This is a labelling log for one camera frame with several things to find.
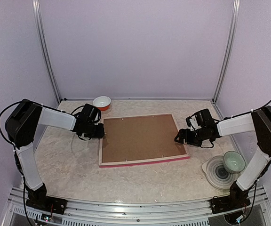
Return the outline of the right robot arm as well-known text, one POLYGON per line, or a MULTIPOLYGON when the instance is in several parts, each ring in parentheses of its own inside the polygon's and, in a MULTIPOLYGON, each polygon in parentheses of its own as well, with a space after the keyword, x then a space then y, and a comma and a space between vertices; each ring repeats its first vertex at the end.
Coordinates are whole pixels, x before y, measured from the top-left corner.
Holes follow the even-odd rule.
POLYGON ((225 204, 237 208, 247 199, 253 184, 266 172, 271 162, 271 106, 265 105, 246 113, 216 120, 209 109, 195 112, 186 118, 186 129, 180 129, 174 139, 180 144, 201 147, 205 140, 213 143, 222 137, 244 137, 252 149, 251 158, 240 177, 233 182, 225 204))

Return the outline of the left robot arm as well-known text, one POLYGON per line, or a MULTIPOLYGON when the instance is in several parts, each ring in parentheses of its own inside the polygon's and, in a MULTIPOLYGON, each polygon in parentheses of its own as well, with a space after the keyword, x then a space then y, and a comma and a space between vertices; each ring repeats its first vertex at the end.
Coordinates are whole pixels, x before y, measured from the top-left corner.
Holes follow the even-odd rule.
POLYGON ((74 132, 81 140, 100 139, 104 125, 100 123, 101 111, 90 104, 80 106, 73 114, 57 110, 28 99, 16 102, 16 108, 7 118, 5 130, 23 178, 28 199, 40 209, 47 209, 51 199, 39 176, 34 157, 33 142, 38 125, 74 132))

